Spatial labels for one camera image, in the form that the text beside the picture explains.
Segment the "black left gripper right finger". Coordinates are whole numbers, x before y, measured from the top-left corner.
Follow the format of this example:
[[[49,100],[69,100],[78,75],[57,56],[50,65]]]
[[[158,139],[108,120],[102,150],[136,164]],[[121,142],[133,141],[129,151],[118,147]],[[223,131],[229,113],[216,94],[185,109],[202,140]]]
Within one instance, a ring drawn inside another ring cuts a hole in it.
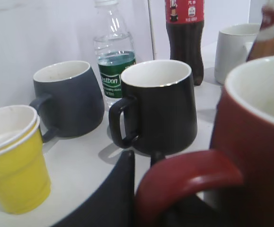
[[[150,157],[150,166],[155,165],[159,161],[165,159],[165,155],[159,151],[153,152]]]

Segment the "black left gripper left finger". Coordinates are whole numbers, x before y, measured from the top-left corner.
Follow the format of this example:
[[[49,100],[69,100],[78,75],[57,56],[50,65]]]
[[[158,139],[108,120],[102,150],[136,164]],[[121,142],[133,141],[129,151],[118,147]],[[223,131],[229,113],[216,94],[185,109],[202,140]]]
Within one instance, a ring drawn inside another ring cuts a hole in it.
[[[123,151],[99,188],[55,227],[134,226],[135,154]]]

